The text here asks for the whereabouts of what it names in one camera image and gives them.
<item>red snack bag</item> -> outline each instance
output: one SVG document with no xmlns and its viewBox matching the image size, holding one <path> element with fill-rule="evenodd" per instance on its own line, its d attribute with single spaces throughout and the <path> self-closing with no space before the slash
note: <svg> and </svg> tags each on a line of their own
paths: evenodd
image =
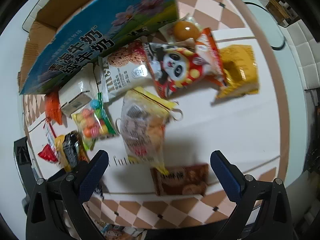
<svg viewBox="0 0 320 240">
<path fill-rule="evenodd" d="M 54 155 L 49 144 L 44 146 L 43 150 L 38 153 L 38 156 L 48 162 L 56 163 L 58 161 L 57 157 Z"/>
<path fill-rule="evenodd" d="M 205 79 L 219 86 L 224 86 L 225 73 L 210 28 L 204 28 L 200 37 L 196 40 L 196 53 L 211 65 L 212 72 Z"/>
<path fill-rule="evenodd" d="M 58 91 L 53 91 L 45 95 L 44 109 L 48 122 L 55 120 L 59 125 L 62 125 L 62 113 Z"/>
<path fill-rule="evenodd" d="M 158 43 L 144 43 L 148 68 L 161 98 L 167 98 L 212 73 L 211 65 L 188 49 Z"/>
</svg>

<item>brown snack package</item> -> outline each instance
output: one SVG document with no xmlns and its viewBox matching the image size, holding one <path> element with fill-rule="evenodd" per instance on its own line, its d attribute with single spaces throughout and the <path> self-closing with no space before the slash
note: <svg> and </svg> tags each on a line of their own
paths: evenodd
<svg viewBox="0 0 320 240">
<path fill-rule="evenodd" d="M 166 167 L 169 175 L 150 169 L 157 196 L 161 195 L 204 195 L 207 189 L 209 165 Z"/>
</svg>

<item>white tufted chair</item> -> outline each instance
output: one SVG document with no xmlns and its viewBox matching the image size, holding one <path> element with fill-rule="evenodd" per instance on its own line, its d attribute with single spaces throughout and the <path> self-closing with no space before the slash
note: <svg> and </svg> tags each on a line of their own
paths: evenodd
<svg viewBox="0 0 320 240">
<path fill-rule="evenodd" d="M 320 87 L 320 43 L 317 43 L 302 20 L 280 26 L 297 64 L 305 90 Z"/>
</svg>

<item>metal screw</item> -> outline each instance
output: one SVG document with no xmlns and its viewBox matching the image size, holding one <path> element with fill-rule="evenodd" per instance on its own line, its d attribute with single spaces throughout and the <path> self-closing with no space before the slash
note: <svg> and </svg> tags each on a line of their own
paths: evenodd
<svg viewBox="0 0 320 240">
<path fill-rule="evenodd" d="M 40 179 L 37 180 L 37 184 L 38 184 L 38 185 L 41 185 L 43 182 L 44 182 L 44 179 L 42 179 L 42 178 L 40 178 Z"/>
<path fill-rule="evenodd" d="M 66 176 L 66 180 L 67 181 L 72 181 L 74 179 L 75 176 L 73 176 L 72 174 L 69 174 L 68 176 Z"/>
<path fill-rule="evenodd" d="M 250 174 L 244 176 L 247 181 L 253 181 L 253 177 Z"/>
<path fill-rule="evenodd" d="M 282 184 L 282 180 L 281 180 L 281 179 L 279 179 L 279 178 L 276 178 L 276 179 L 275 179 L 275 182 L 276 182 L 276 184 L 279 184 L 279 185 L 281 185 L 281 184 Z"/>
</svg>

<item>orange snack package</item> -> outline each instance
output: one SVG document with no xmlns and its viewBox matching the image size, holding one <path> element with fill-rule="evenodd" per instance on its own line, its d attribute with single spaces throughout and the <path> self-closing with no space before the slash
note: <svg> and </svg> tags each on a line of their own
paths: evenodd
<svg viewBox="0 0 320 240">
<path fill-rule="evenodd" d="M 211 65 L 211 73 L 205 79 L 218 86 L 225 86 L 222 61 L 210 28 L 204 28 L 200 37 L 196 40 L 196 53 Z"/>
<path fill-rule="evenodd" d="M 44 110 L 48 122 L 55 120 L 59 125 L 62 125 L 62 113 L 57 90 L 45 95 Z"/>
</svg>

